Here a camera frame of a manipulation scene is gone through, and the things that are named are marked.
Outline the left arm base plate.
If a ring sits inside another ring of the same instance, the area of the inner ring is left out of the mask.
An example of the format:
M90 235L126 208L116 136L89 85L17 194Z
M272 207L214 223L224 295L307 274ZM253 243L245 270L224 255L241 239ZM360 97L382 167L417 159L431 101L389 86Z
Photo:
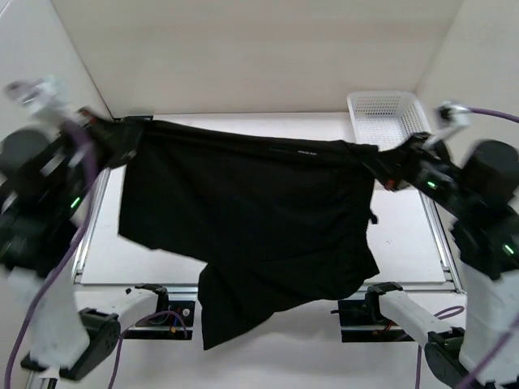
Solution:
M169 311L154 318L142 318L123 335L129 340L190 340L195 319L195 301L170 300Z

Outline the black shorts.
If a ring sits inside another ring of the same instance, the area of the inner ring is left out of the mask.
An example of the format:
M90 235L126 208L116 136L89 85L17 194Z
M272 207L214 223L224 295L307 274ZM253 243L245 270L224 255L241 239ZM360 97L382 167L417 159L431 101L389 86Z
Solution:
M351 296L379 269L367 243L371 145L146 121L126 167L119 234L204 263L204 348L275 313Z

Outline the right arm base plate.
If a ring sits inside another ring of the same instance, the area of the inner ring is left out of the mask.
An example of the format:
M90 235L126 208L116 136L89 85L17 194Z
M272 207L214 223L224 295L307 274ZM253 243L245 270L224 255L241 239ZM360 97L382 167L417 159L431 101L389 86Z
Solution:
M339 319L342 343L383 343L408 341L410 338L387 319L372 318L364 301L341 300L330 311Z

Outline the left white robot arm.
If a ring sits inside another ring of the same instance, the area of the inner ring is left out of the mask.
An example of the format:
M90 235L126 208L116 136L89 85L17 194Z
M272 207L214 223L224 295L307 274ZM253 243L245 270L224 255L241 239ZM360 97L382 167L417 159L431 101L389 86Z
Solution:
M4 92L34 121L1 142L1 269L26 309L19 336L31 340L20 364L79 381L121 352L129 328L169 317L160 285L139 284L104 308L79 309L71 280L96 180L135 156L142 130L71 110L52 77L14 81Z

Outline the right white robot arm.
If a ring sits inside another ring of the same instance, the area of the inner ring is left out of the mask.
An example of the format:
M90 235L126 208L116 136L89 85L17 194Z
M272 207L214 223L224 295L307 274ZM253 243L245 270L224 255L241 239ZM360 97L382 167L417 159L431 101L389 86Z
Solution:
M413 301L399 284L367 290L369 321L399 326L424 351L435 377L451 388L518 385L518 152L477 143L462 166L428 133L411 135L366 162L391 191L412 186L454 219L450 232L465 270L465 325L454 327Z

